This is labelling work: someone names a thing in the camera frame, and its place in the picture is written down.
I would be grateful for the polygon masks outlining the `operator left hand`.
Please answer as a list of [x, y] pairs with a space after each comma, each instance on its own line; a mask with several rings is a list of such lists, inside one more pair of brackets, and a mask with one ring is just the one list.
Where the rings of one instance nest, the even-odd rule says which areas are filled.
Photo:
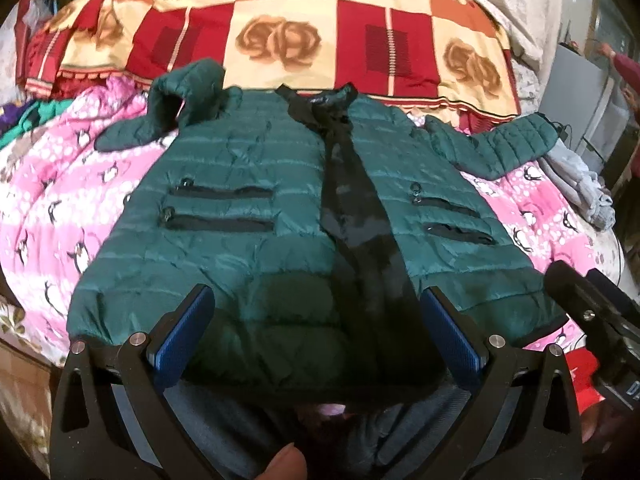
[[277, 452], [267, 468], [258, 474], [256, 480], [306, 480], [307, 463], [302, 452], [294, 443], [285, 445]]

